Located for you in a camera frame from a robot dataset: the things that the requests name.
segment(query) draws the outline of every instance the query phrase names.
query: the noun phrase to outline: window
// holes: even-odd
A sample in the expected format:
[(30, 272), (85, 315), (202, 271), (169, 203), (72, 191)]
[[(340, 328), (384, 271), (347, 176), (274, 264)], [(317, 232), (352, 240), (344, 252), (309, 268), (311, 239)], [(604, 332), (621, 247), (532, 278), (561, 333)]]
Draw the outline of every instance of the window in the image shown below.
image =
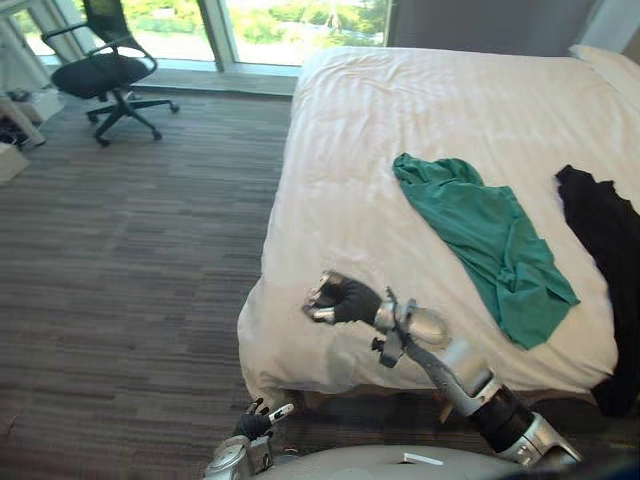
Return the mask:
[(235, 60), (301, 65), (326, 47), (382, 46), (388, 0), (225, 0)]
[(21, 10), (13, 14), (13, 19), (18, 24), (20, 32), (24, 36), (29, 48), (36, 55), (54, 55), (55, 52), (51, 50), (41, 39), (42, 32), (38, 26), (33, 22), (31, 15), (26, 10)]
[[(121, 0), (130, 30), (161, 68), (282, 78), (297, 75), (297, 66), (327, 47), (384, 46), (390, 1)], [(85, 19), (83, 0), (46, 4), (67, 23)], [(28, 14), (21, 15), (34, 52), (50, 55)], [(75, 35), (84, 36), (85, 51), (100, 44), (86, 31)]]
[(197, 0), (122, 0), (129, 29), (156, 58), (213, 61)]

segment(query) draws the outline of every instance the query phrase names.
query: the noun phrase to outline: greenery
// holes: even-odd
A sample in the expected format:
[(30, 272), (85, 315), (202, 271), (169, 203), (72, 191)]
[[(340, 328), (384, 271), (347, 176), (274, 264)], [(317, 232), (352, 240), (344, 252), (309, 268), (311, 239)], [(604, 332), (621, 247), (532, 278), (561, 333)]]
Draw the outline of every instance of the greenery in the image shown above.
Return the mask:
[[(309, 40), (323, 47), (377, 45), (384, 31), (388, 0), (339, 5), (333, 0), (289, 0), (271, 8), (240, 8), (229, 1), (236, 38), (250, 44), (295, 44)], [(83, 10), (82, 0), (74, 0)], [(204, 35), (196, 0), (123, 0), (129, 27), (135, 31)], [(36, 33), (26, 12), (16, 19), (24, 33)]]

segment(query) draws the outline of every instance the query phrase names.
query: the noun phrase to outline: white box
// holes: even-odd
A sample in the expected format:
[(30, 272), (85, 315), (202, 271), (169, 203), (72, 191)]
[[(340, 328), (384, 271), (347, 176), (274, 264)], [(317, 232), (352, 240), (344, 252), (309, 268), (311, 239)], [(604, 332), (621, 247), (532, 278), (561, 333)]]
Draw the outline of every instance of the white box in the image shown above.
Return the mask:
[(62, 110), (62, 103), (58, 99), (58, 91), (55, 89), (33, 92), (26, 102), (14, 102), (22, 113), (34, 123), (42, 123), (49, 120)]
[(13, 177), (29, 166), (29, 161), (16, 147), (0, 143), (0, 186), (7, 185)]

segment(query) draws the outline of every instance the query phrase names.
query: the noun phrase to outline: glass window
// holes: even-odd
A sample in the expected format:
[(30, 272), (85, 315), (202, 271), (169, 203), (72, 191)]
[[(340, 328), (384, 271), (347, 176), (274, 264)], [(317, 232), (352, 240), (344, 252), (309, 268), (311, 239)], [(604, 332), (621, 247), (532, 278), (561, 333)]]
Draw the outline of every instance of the glass window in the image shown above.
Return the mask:
[(301, 65), (339, 45), (382, 46), (389, 0), (223, 0), (237, 60)]
[[(135, 39), (156, 58), (212, 61), (197, 0), (121, 0)], [(82, 0), (74, 0), (82, 12)]]
[(24, 35), (24, 38), (33, 53), (36, 55), (55, 55), (55, 52), (40, 39), (42, 32), (33, 22), (29, 12), (21, 10), (13, 15), (13, 19), (18, 24), (18, 28), (22, 32), (22, 35)]

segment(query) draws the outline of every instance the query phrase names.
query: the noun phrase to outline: chair base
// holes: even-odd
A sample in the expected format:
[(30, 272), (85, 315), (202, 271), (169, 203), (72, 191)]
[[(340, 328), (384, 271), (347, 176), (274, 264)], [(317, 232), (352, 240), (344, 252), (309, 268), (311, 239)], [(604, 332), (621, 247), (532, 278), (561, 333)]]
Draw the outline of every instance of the chair base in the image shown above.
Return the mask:
[(168, 99), (161, 100), (127, 100), (122, 96), (122, 93), (119, 90), (113, 90), (111, 92), (116, 99), (116, 103), (113, 105), (109, 105), (107, 107), (96, 108), (94, 110), (89, 110), (87, 112), (87, 117), (89, 117), (89, 121), (92, 123), (98, 122), (98, 115), (103, 113), (108, 113), (109, 116), (102, 122), (102, 125), (98, 127), (96, 132), (93, 134), (95, 139), (98, 141), (100, 145), (103, 147), (108, 146), (111, 141), (104, 138), (102, 135), (109, 130), (121, 117), (133, 117), (138, 120), (140, 123), (146, 125), (151, 129), (153, 133), (153, 138), (156, 140), (160, 140), (162, 138), (162, 134), (156, 129), (156, 127), (149, 122), (146, 118), (140, 115), (137, 110), (147, 107), (155, 107), (156, 105), (169, 105), (171, 111), (176, 113), (180, 110), (180, 106), (177, 103), (172, 102)]

